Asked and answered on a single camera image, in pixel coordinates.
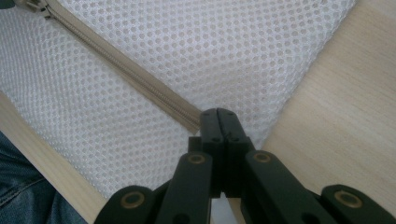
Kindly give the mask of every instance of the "white mesh fabric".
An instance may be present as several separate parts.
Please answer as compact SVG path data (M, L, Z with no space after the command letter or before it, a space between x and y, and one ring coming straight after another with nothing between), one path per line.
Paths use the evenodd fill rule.
M261 147L353 0L60 0L201 109L224 107Z
M61 3L198 108L236 112L260 148L354 1ZM183 127L56 21L15 8L0 17L0 90L100 192L172 176Z
M56 21L0 12L0 90L106 197L172 177L189 133Z

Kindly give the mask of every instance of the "zipper tape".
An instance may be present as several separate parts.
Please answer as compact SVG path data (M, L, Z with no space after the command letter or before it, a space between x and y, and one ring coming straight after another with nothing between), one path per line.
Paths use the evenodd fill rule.
M56 0L41 1L51 18L58 21L78 39L94 49L109 62L128 83L151 102L182 124L191 133L197 133L201 111L163 84L144 68L104 40L90 27L76 18Z

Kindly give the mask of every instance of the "wooden table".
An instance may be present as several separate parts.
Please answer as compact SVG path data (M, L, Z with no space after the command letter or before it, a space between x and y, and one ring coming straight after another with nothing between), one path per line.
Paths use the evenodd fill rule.
M93 222L106 200L0 93L0 130ZM361 0L318 56L266 141L314 192L345 184L396 216L396 1Z

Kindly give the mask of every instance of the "blue jeans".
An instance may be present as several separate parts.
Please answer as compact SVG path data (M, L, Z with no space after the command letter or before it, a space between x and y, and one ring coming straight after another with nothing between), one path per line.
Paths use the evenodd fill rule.
M1 132L0 223L86 223Z

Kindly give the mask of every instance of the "brass screw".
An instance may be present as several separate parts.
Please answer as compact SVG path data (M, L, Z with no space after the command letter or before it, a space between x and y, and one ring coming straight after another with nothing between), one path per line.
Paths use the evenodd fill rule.
M140 206L144 201L145 201L145 195L142 192L132 191L122 196L120 203L122 207L126 209L132 209Z
M338 190L337 192L335 192L334 197L339 203L348 206L350 208L360 208L363 206L363 202L361 201L360 198L358 198L354 194L351 194L343 190Z
M190 155L188 157L188 160L189 160L189 162L191 162L193 164L201 164L201 163L205 162L205 157L202 155L194 154L194 155Z
M271 160L271 157L265 153L259 152L254 154L253 159L258 162L268 162Z

